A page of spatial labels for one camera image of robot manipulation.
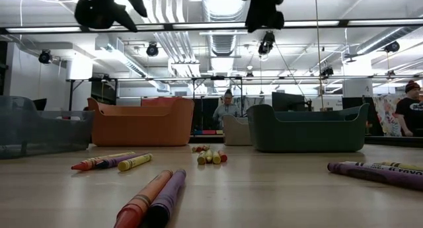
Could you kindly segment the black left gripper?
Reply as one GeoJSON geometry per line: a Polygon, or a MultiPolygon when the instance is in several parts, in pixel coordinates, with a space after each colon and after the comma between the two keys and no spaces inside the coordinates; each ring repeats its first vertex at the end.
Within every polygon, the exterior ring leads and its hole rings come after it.
{"type": "MultiPolygon", "coordinates": [[[[140,16],[147,16],[143,0],[128,1],[140,16]]],[[[114,22],[118,22],[129,31],[137,32],[137,27],[125,8],[114,0],[78,0],[75,19],[87,28],[110,28],[114,22]]]]}

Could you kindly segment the purple crayon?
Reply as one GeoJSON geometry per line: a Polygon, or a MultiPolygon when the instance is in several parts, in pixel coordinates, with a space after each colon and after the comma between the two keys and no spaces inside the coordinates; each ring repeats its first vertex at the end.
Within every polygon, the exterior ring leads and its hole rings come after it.
{"type": "Polygon", "coordinates": [[[136,157],[139,157],[139,156],[141,156],[141,154],[125,155],[125,156],[121,156],[121,157],[113,157],[113,158],[109,158],[109,159],[103,159],[102,161],[97,163],[94,166],[94,168],[95,169],[109,169],[109,168],[112,168],[112,167],[116,167],[118,165],[118,163],[121,162],[121,161],[133,159],[133,158],[136,158],[136,157]]]}
{"type": "Polygon", "coordinates": [[[147,210],[143,228],[165,228],[177,202],[178,192],[184,186],[186,171],[177,170],[165,184],[147,210]]]}
{"type": "Polygon", "coordinates": [[[362,180],[369,180],[392,186],[423,191],[423,176],[419,175],[378,169],[367,169],[354,165],[345,165],[342,163],[329,163],[327,165],[327,169],[329,172],[334,174],[341,174],[362,180]]]}

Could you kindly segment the thin vertical pole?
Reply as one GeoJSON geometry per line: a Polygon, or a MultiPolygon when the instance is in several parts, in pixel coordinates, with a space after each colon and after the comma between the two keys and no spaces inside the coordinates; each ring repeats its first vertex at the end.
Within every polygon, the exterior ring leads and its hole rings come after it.
{"type": "Polygon", "coordinates": [[[315,0],[315,16],[316,16],[316,31],[317,31],[317,46],[318,46],[318,70],[319,70],[319,96],[321,98],[321,111],[325,111],[324,98],[323,98],[323,80],[321,75],[321,48],[320,48],[320,31],[319,31],[319,12],[318,1],[315,0]]]}

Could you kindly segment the black beam with light panels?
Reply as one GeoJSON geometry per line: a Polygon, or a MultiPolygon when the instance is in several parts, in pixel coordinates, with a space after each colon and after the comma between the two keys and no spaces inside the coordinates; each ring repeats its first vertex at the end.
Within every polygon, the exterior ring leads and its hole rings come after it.
{"type": "MultiPolygon", "coordinates": [[[[361,27],[414,27],[423,26],[423,18],[414,19],[341,19],[341,20],[291,20],[286,21],[285,29],[308,28],[361,28],[361,27]]],[[[184,22],[138,24],[139,32],[199,31],[199,30],[245,30],[244,22],[184,22]]],[[[0,34],[76,34],[128,32],[120,25],[107,29],[92,29],[84,26],[20,26],[0,27],[0,34]]]]}

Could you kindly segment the black computer monitor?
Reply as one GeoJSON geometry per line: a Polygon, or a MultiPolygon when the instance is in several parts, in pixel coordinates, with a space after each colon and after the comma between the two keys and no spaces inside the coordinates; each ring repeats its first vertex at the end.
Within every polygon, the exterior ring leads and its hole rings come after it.
{"type": "Polygon", "coordinates": [[[272,93],[272,107],[275,112],[312,111],[312,102],[305,100],[303,95],[287,93],[272,93]]]}

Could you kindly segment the red box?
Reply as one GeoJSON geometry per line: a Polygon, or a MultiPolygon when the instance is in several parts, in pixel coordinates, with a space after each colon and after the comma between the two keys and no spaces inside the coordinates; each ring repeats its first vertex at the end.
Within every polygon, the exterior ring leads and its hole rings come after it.
{"type": "Polygon", "coordinates": [[[170,107],[173,102],[180,99],[180,97],[157,97],[157,98],[143,98],[141,100],[142,107],[170,107]]]}

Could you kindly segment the seated person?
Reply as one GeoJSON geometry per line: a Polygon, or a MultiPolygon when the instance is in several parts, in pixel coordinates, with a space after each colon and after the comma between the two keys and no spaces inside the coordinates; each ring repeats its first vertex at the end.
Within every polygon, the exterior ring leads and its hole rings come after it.
{"type": "Polygon", "coordinates": [[[213,113],[213,120],[217,123],[219,130],[223,129],[223,117],[231,115],[234,117],[241,117],[241,111],[233,104],[233,94],[230,89],[227,89],[223,96],[223,103],[220,104],[213,113]]]}

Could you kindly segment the black folding table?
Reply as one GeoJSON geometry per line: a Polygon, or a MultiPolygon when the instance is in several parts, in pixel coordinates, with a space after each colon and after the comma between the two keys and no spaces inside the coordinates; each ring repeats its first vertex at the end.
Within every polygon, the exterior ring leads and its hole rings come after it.
{"type": "Polygon", "coordinates": [[[66,81],[70,83],[69,111],[80,111],[88,107],[88,98],[116,105],[119,90],[119,82],[116,78],[104,75],[103,77],[67,79],[66,81]]]}

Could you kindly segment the white column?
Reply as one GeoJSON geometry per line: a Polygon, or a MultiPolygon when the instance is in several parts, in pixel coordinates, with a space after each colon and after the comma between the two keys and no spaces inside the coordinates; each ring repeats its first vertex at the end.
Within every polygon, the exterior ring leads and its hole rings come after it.
{"type": "Polygon", "coordinates": [[[343,97],[372,97],[373,82],[371,79],[345,79],[342,93],[343,97]]]}

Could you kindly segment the white plastic bin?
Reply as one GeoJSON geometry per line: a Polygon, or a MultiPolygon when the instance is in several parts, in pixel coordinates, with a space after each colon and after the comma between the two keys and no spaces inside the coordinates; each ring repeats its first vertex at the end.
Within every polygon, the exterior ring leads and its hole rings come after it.
{"type": "Polygon", "coordinates": [[[250,139],[248,118],[236,118],[232,115],[223,116],[224,144],[228,146],[252,145],[250,139]]]}

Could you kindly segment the orange plastic bin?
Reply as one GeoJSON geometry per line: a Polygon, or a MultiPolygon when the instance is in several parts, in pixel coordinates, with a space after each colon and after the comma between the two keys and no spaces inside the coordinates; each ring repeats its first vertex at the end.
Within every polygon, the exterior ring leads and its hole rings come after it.
{"type": "Polygon", "coordinates": [[[99,147],[171,147],[188,144],[194,101],[180,98],[170,107],[115,106],[88,98],[92,143],[99,147]]]}

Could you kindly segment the teal plastic bin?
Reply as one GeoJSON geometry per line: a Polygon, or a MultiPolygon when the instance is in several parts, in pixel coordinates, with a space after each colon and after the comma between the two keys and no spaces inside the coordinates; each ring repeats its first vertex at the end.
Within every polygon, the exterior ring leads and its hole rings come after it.
{"type": "Polygon", "coordinates": [[[352,153],[364,146],[369,104],[328,112],[247,110],[253,147],[266,153],[352,153]]]}

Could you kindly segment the translucent grey plastic bin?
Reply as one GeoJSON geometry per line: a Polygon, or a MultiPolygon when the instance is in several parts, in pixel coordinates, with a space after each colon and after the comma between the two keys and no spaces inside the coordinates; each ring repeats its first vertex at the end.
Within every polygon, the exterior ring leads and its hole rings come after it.
{"type": "Polygon", "coordinates": [[[28,98],[0,96],[0,159],[85,150],[93,118],[93,111],[37,110],[28,98]]]}

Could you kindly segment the floral patterned cloth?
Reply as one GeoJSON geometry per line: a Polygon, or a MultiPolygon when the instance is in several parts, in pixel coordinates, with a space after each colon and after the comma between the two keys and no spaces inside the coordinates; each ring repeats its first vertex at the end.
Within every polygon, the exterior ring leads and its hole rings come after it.
{"type": "Polygon", "coordinates": [[[384,95],[373,99],[375,103],[375,110],[379,118],[379,123],[386,136],[404,137],[401,135],[401,127],[395,115],[395,110],[398,101],[403,99],[406,95],[384,95]]]}

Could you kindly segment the red-orange crayon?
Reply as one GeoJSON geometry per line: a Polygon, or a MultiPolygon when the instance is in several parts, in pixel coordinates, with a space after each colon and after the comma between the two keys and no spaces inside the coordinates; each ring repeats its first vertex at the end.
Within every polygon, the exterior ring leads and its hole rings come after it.
{"type": "Polygon", "coordinates": [[[71,167],[71,170],[77,170],[77,171],[91,170],[97,163],[99,163],[103,159],[85,159],[84,161],[81,161],[79,164],[73,165],[71,167]]]}
{"type": "Polygon", "coordinates": [[[170,180],[173,172],[163,170],[143,187],[116,216],[114,228],[138,228],[153,200],[170,180]]]}

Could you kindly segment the standing person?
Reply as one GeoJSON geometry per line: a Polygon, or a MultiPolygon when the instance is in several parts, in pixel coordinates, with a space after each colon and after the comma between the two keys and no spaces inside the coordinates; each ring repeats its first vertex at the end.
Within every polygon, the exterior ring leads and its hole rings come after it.
{"type": "Polygon", "coordinates": [[[405,87],[406,96],[398,101],[396,118],[404,137],[423,137],[423,101],[420,100],[420,85],[409,81],[405,87]]]}

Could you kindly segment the silver ventilation duct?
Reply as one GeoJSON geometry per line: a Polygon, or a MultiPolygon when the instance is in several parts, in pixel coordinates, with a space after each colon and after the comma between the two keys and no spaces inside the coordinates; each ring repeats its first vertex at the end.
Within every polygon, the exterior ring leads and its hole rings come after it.
{"type": "MultiPolygon", "coordinates": [[[[243,18],[243,0],[202,0],[204,17],[208,22],[237,22],[243,18]]],[[[211,35],[208,43],[215,56],[230,56],[235,50],[235,35],[211,35]]]]}

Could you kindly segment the black horizontal rail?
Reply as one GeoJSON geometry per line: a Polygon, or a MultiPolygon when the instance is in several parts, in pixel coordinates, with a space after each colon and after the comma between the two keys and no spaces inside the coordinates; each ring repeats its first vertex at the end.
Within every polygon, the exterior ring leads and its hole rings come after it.
{"type": "Polygon", "coordinates": [[[326,79],[421,79],[423,73],[412,75],[329,75],[329,76],[261,76],[261,77],[241,77],[241,76],[212,76],[212,77],[154,77],[154,78],[117,78],[118,81],[196,81],[212,80],[220,81],[227,79],[236,80],[326,80],[326,79]]]}

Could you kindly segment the silver angled duct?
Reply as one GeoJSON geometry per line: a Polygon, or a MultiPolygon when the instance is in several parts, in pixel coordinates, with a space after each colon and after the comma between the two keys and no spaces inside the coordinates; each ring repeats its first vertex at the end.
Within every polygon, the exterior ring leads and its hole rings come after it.
{"type": "Polygon", "coordinates": [[[378,50],[415,30],[418,30],[420,26],[402,26],[402,27],[391,27],[387,28],[383,32],[380,32],[373,38],[360,44],[356,48],[357,54],[369,54],[375,50],[378,50]]]}

